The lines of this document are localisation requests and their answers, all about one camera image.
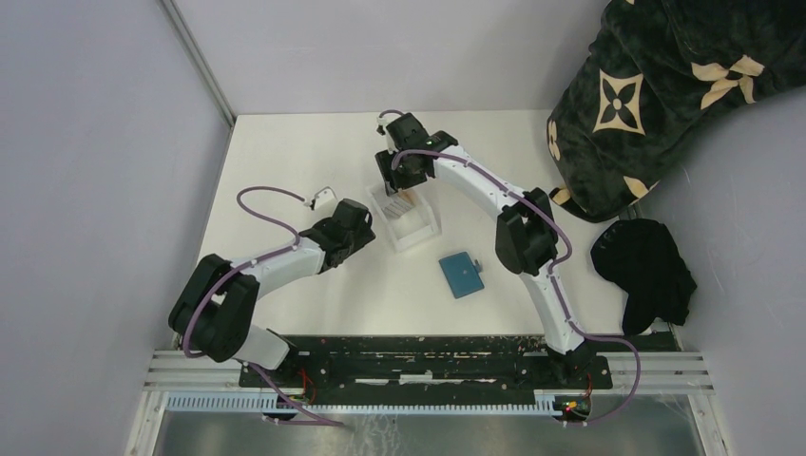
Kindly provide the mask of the clear plastic card box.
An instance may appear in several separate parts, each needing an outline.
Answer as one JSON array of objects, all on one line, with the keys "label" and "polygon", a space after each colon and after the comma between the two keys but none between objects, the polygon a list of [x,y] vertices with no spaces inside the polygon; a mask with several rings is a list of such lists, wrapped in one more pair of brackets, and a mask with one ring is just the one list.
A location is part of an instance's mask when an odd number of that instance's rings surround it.
[{"label": "clear plastic card box", "polygon": [[415,188],[402,190],[412,197],[415,207],[402,218],[386,218],[381,212],[382,201],[389,196],[385,190],[386,188],[383,184],[365,188],[365,192],[370,199],[371,208],[386,229],[389,241],[396,253],[405,252],[441,234],[439,222],[432,207],[421,192]]}]

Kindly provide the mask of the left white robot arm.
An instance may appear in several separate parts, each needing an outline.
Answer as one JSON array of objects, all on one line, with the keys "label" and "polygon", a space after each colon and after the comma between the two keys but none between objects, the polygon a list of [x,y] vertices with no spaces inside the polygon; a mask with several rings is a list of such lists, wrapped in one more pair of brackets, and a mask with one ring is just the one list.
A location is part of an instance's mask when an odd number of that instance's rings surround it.
[{"label": "left white robot arm", "polygon": [[236,264],[203,257],[168,317],[189,357],[254,364],[277,386],[297,379],[295,347],[284,336],[259,327],[253,317],[260,299],[299,279],[341,265],[375,239],[369,209],[342,199],[329,217],[295,235],[293,241]]}]

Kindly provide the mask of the blue leather card holder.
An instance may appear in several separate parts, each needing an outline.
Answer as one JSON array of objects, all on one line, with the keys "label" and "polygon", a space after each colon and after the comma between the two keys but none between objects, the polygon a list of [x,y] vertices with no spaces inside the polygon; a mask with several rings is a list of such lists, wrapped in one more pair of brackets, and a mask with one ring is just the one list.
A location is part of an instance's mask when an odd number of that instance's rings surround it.
[{"label": "blue leather card holder", "polygon": [[468,252],[442,257],[438,264],[455,299],[485,289],[480,264]]}]

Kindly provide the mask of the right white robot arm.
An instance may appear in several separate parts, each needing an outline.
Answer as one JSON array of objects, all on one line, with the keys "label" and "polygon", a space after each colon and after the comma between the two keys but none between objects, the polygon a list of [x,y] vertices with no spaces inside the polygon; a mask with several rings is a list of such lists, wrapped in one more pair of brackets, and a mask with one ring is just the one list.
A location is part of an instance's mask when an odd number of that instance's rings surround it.
[{"label": "right white robot arm", "polygon": [[570,240],[553,217],[548,195],[506,182],[449,133],[429,133],[412,113],[389,109],[376,122],[387,144],[386,151],[375,155],[387,195],[440,180],[493,219],[495,254],[523,281],[543,325],[549,376],[562,388],[576,386],[586,377],[595,352],[585,341],[559,275],[560,263],[572,250],[558,253],[557,244],[569,245]]}]

